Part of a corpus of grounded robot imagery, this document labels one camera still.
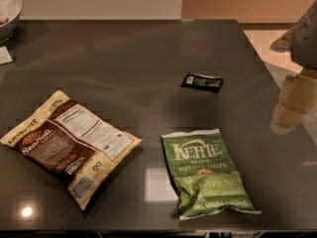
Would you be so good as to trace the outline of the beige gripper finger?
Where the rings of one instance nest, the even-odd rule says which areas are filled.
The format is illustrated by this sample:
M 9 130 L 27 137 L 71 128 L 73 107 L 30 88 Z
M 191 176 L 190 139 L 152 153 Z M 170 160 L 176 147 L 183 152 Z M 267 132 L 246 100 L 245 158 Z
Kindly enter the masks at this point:
M 302 120 L 303 114 L 287 109 L 282 103 L 278 103 L 272 113 L 270 130 L 277 135 L 291 132 Z
M 308 113 L 317 104 L 317 70 L 305 67 L 296 75 L 288 74 L 278 99 L 287 110 Z

